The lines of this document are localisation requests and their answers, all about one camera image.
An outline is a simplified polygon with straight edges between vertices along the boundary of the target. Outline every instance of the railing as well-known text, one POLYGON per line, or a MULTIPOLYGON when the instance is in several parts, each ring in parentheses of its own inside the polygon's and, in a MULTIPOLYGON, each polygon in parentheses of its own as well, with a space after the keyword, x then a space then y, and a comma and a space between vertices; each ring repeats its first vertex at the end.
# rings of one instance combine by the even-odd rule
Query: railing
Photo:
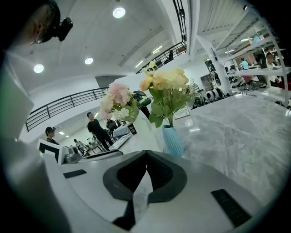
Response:
MULTIPOLYGON (((171 60, 173 60, 175 57, 177 57, 185 52, 186 52, 186 45, 183 42, 180 42, 180 43, 172 46, 171 48, 169 48, 165 52, 156 56, 154 58, 154 60, 156 61, 156 65, 160 68, 163 65, 167 64, 168 62, 170 62, 171 60)), ((148 65, 149 65, 149 63, 147 63, 139 71, 137 71, 136 74, 141 73, 142 69, 147 67, 148 65)))
POLYGON ((105 95, 105 89, 107 89, 107 87, 82 91, 70 96, 65 96, 32 111, 25 122, 27 131, 29 132, 42 122, 70 108, 102 98, 105 95))
MULTIPOLYGON (((159 54, 154 58, 156 61, 156 65, 160 68, 163 65, 167 64, 171 60, 173 60, 175 57, 179 56, 180 54, 183 54, 187 50, 187 30, 186 30, 186 22, 185 22, 185 11, 183 8, 182 0, 173 0, 173 4, 176 10, 176 14, 179 21, 180 31, 181 31, 181 42, 172 46, 162 54, 159 54)), ((136 74, 139 74, 142 72, 142 69, 147 67, 149 63, 147 63, 145 66, 143 66, 139 71, 136 72, 136 74)))

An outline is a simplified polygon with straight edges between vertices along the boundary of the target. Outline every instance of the black slot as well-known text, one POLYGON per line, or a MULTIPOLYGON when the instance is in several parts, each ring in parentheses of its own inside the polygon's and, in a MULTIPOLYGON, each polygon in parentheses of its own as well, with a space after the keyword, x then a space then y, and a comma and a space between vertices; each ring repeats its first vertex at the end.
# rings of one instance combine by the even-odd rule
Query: black slot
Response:
POLYGON ((77 177, 77 176, 80 176, 80 175, 83 175, 87 172, 85 172, 84 170, 77 170, 77 171, 73 171, 73 172, 66 172, 64 173, 64 176, 66 179, 68 178, 72 178, 72 177, 77 177))
POLYGON ((251 216, 229 195, 226 190, 215 190, 212 191, 211 194, 235 227, 244 224, 251 218, 251 216))

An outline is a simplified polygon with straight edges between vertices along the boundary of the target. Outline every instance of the marble countertop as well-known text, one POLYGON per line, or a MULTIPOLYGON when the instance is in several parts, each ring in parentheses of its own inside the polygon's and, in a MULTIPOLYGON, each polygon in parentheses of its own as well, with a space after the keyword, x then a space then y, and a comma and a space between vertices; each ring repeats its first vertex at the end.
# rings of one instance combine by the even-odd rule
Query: marble countertop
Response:
POLYGON ((276 197, 290 169, 290 110, 238 94, 190 113, 174 122, 186 159, 216 168, 262 205, 276 197))

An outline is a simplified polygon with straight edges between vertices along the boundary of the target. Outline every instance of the ceiling light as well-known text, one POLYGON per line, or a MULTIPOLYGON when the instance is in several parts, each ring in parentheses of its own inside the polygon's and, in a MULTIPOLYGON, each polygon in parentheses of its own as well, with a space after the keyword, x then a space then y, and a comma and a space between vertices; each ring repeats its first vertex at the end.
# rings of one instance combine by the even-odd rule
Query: ceiling light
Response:
POLYGON ((141 63, 143 63, 144 61, 140 61, 135 67, 138 67, 141 63))
POLYGON ((226 51, 225 53, 228 53, 228 52, 233 52, 233 51, 234 51, 234 49, 233 49, 233 50, 226 51))
POLYGON ((93 58, 92 57, 88 57, 88 58, 85 59, 85 64, 86 65, 90 65, 90 64, 92 64, 92 62, 93 62, 93 58))
POLYGON ((156 48, 155 50, 153 50, 153 54, 156 53, 161 47, 163 47, 163 46, 160 46, 160 47, 156 48))
POLYGON ((42 64, 37 64, 33 70, 35 73, 39 74, 44 70, 44 66, 42 64))
POLYGON ((113 16, 115 18, 121 18, 124 15, 125 15, 125 9, 122 7, 118 7, 113 11, 113 16))

